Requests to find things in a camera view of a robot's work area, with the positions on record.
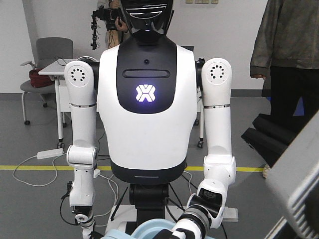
chair wheel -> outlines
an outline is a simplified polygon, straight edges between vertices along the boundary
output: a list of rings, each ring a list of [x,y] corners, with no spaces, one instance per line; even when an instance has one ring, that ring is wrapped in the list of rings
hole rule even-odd
[[[198,119],[195,120],[194,126],[199,126],[199,120]]]
[[[62,142],[58,142],[56,148],[64,148],[65,144]]]
[[[203,142],[203,141],[199,141],[199,142],[197,143],[197,147],[198,147],[198,148],[203,148],[203,145],[204,145],[204,142]]]

humanoid robot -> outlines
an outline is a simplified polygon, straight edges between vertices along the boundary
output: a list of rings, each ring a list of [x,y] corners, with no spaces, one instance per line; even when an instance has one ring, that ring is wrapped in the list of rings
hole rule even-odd
[[[136,228],[148,220],[164,218],[168,183],[186,167],[197,113],[197,87],[202,89],[208,145],[204,180],[169,229],[169,237],[204,238],[210,228],[221,224],[228,186],[236,175],[230,136],[232,71],[226,60],[214,58],[202,66],[200,75],[193,53],[166,37],[172,5],[173,0],[121,0],[132,37],[104,51],[98,74],[96,67],[84,61],[65,67],[73,126],[67,161],[75,174],[70,206],[84,239],[92,237],[95,224],[97,102],[112,171],[131,184]]]

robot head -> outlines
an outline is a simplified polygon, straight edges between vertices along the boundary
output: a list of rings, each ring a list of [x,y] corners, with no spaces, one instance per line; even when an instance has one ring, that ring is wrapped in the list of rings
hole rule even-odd
[[[173,0],[120,0],[131,35],[141,43],[155,43],[166,35]]]

yellow floor line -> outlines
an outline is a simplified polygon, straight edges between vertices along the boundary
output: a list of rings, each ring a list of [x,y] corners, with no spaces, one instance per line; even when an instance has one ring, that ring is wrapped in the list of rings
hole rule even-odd
[[[14,170],[17,165],[0,165],[0,170]],[[58,171],[73,171],[74,169],[70,166],[56,166]],[[99,166],[102,171],[111,171],[110,166]],[[39,165],[23,165],[18,168],[18,170],[33,170],[33,171],[44,171],[44,170],[54,170],[53,166],[39,166]],[[189,166],[186,171],[203,171],[202,166]],[[253,168],[253,167],[237,167],[237,172],[262,172],[263,168]]]

glowing logo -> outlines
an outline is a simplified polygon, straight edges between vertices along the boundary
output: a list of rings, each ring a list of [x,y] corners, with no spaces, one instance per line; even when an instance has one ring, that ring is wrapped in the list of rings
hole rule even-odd
[[[148,102],[153,102],[155,100],[155,87],[153,85],[139,85],[136,87],[136,91],[138,92],[136,100],[139,102],[143,102],[145,99]]]

